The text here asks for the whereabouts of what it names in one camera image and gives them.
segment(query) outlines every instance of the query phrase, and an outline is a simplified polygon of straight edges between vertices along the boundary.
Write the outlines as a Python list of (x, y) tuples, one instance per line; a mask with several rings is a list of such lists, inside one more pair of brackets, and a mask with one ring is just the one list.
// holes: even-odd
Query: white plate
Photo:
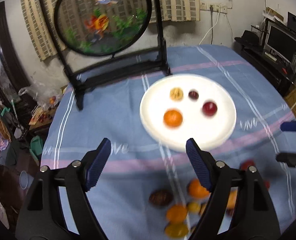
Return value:
[[(170, 90), (180, 87), (184, 98), (180, 102), (170, 99)], [(197, 90), (199, 99), (188, 97), (190, 90)], [(217, 105), (217, 113), (206, 117), (201, 109), (206, 101)], [(168, 109), (178, 109), (183, 122), (169, 128), (163, 122)], [(209, 151), (222, 145), (232, 134), (236, 124), (236, 107), (229, 93), (218, 83), (199, 75), (172, 75), (154, 83), (143, 95), (140, 118), (146, 131), (157, 142), (176, 151), (186, 152), (186, 141), (194, 138), (201, 150)]]

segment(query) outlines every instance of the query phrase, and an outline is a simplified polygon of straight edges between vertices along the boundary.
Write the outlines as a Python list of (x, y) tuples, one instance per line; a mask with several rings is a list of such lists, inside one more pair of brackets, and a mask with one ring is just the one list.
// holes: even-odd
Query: monitor screen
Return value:
[(278, 52), (289, 62), (292, 62), (296, 53), (296, 40), (282, 32), (278, 28), (271, 26), (267, 45)]

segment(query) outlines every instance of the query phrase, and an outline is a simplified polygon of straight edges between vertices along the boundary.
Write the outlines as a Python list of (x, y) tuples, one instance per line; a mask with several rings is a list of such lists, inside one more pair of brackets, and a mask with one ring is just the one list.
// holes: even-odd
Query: black desk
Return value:
[(284, 97), (290, 86), (296, 83), (296, 75), (290, 68), (280, 62), (274, 62), (265, 55), (264, 50), (241, 47), (240, 55), (252, 64)]

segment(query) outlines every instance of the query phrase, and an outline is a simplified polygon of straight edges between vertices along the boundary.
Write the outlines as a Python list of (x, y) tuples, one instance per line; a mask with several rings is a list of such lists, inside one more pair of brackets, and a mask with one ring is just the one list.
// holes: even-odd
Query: blue tablecloth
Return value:
[[(263, 179), (270, 182), (269, 193), (281, 229), (285, 230), (296, 217), (296, 169), (277, 163), (275, 155), (296, 152), (296, 133), (282, 133), (279, 129), (283, 121), (294, 119), (287, 104), (253, 66), (227, 47), (173, 47), (167, 52), (173, 74), (203, 75), (230, 93), (237, 109), (236, 127), (229, 140), (211, 154), (232, 168), (238, 168), (246, 159), (255, 161)], [(79, 78), (85, 80), (96, 71)], [(68, 87), (44, 145), (41, 165), (56, 169), (81, 160), (104, 137), (111, 140), (111, 155), (104, 171), (97, 186), (87, 193), (109, 239), (168, 239), (164, 234), (167, 208), (157, 209), (148, 203), (156, 189), (173, 191), (174, 203), (192, 200), (186, 186), (196, 174), (186, 153), (159, 145), (140, 122), (141, 98), (161, 78), (162, 73), (152, 73), (98, 87), (86, 93), (81, 112)], [(68, 228), (76, 232), (64, 188), (60, 196)], [(186, 223), (191, 227), (198, 220), (197, 215), (189, 214)], [(224, 218), (220, 232), (228, 228), (229, 221), (229, 217)]]

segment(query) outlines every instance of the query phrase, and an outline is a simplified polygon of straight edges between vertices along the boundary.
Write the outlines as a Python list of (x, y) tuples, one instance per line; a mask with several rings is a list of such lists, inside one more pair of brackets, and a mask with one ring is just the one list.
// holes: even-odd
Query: speaker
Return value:
[(296, 15), (288, 12), (287, 27), (296, 32)]

